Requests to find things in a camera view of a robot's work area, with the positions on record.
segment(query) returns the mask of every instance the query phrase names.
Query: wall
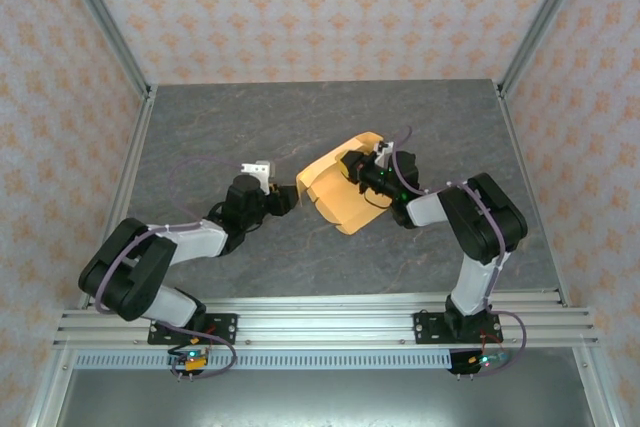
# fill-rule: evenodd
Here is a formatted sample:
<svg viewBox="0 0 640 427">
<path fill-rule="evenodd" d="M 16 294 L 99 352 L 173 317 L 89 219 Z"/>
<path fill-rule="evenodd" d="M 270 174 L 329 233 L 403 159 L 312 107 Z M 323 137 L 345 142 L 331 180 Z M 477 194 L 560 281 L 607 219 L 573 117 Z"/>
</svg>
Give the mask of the wall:
<svg viewBox="0 0 640 427">
<path fill-rule="evenodd" d="M 571 299 L 640 419 L 640 0 L 568 0 L 509 105 Z"/>
<path fill-rule="evenodd" d="M 79 299 L 138 105 L 82 0 L 0 0 L 0 425 Z"/>
<path fill-rule="evenodd" d="M 153 83 L 499 80 L 543 0 L 106 0 Z"/>
</svg>

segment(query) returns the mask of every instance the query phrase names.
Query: patterned wallpaper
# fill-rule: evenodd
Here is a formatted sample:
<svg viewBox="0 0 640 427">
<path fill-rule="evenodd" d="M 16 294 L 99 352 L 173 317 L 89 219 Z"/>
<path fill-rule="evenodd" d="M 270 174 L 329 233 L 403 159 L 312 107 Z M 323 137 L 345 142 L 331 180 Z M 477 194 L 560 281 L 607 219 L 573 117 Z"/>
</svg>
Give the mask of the patterned wallpaper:
<svg viewBox="0 0 640 427">
<path fill-rule="evenodd" d="M 151 83 L 499 80 L 543 0 L 106 0 Z"/>
<path fill-rule="evenodd" d="M 640 0 L 568 0 L 509 105 L 571 299 L 640 419 Z"/>
<path fill-rule="evenodd" d="M 82 0 L 0 0 L 2 426 L 24 425 L 79 299 L 138 105 Z"/>
</svg>

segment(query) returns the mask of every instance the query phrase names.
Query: metal floor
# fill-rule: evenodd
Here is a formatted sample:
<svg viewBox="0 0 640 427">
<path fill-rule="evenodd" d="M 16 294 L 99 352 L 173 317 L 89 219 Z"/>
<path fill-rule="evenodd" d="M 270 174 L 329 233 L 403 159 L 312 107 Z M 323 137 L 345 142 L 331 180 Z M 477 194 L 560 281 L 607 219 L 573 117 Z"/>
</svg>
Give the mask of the metal floor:
<svg viewBox="0 0 640 427">
<path fill-rule="evenodd" d="M 189 220 L 170 201 L 168 171 L 194 155 L 234 162 L 274 160 L 276 181 L 296 174 L 353 135 L 391 138 L 404 125 L 420 182 L 490 173 L 522 210 L 529 236 L 509 259 L 498 289 L 554 288 L 558 279 L 536 221 L 493 84 L 489 80 L 161 86 L 129 215 L 147 223 Z M 177 197 L 205 215 L 237 174 L 212 162 L 185 168 Z M 201 298 L 377 294 L 451 290 L 462 252 L 441 224 L 398 227 L 385 213 L 352 236 L 339 233 L 308 197 L 267 218 L 231 255 L 172 267 L 166 281 Z"/>
<path fill-rule="evenodd" d="M 457 382 L 444 370 L 76 371 L 59 427 L 583 427 L 589 408 L 570 349 Z"/>
</svg>

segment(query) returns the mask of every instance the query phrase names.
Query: mounting plate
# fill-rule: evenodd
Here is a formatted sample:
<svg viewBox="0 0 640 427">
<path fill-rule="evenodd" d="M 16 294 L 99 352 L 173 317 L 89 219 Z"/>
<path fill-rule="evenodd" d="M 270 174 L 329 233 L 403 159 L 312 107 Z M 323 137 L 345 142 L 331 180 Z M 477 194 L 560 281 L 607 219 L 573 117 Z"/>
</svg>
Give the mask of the mounting plate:
<svg viewBox="0 0 640 427">
<path fill-rule="evenodd" d="M 427 312 L 425 310 L 413 314 L 413 333 L 416 344 L 481 344 L 480 330 L 493 335 L 502 342 L 502 326 L 497 315 L 488 315 L 484 321 L 474 327 L 476 333 L 464 339 L 456 339 L 444 319 L 444 312 Z M 486 339 L 487 344 L 495 344 L 491 338 Z"/>
<path fill-rule="evenodd" d="M 238 332 L 237 314 L 205 314 L 204 325 L 206 326 L 203 329 L 204 331 L 215 326 L 211 335 L 221 337 L 230 344 L 235 344 L 236 334 Z M 183 345 L 189 343 L 192 337 L 191 335 L 180 334 L 158 324 L 152 324 L 149 328 L 147 342 L 149 345 Z"/>
</svg>

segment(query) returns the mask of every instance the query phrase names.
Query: gray marble table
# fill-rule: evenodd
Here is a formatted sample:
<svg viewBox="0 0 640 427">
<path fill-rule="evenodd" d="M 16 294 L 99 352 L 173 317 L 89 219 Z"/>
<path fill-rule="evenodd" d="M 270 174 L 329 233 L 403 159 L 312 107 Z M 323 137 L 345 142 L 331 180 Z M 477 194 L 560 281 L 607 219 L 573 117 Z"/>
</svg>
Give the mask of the gray marble table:
<svg viewBox="0 0 640 427">
<path fill-rule="evenodd" d="M 147 223 L 189 219 L 173 207 L 169 170 L 190 156 L 276 162 L 293 183 L 309 163 L 350 137 L 414 135 L 420 182 L 433 189 L 486 171 L 522 210 L 530 234 L 511 257 L 501 289 L 554 288 L 558 279 L 488 80 L 166 86 L 158 89 L 129 215 Z M 197 162 L 177 176 L 177 197 L 205 215 L 237 174 Z M 462 252 L 449 226 L 398 227 L 389 212 L 352 236 L 307 201 L 269 217 L 231 255 L 174 266 L 169 285 L 199 298 L 448 291 Z"/>
</svg>

